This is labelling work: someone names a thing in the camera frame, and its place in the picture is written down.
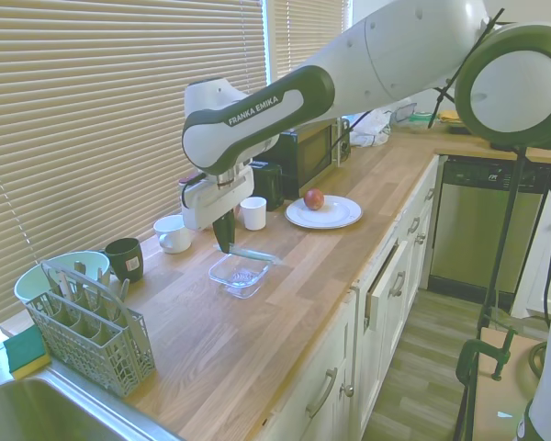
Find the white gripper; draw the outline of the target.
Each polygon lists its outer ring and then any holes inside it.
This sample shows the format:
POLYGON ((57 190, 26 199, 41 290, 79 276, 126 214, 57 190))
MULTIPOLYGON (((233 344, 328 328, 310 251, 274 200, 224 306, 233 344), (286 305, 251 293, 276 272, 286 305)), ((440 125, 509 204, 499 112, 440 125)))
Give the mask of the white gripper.
POLYGON ((249 165, 237 165, 219 176, 199 173, 183 180, 181 213, 184 224, 190 230, 204 230, 212 224, 219 249, 229 254, 235 242, 233 209, 252 193, 253 169, 249 165))

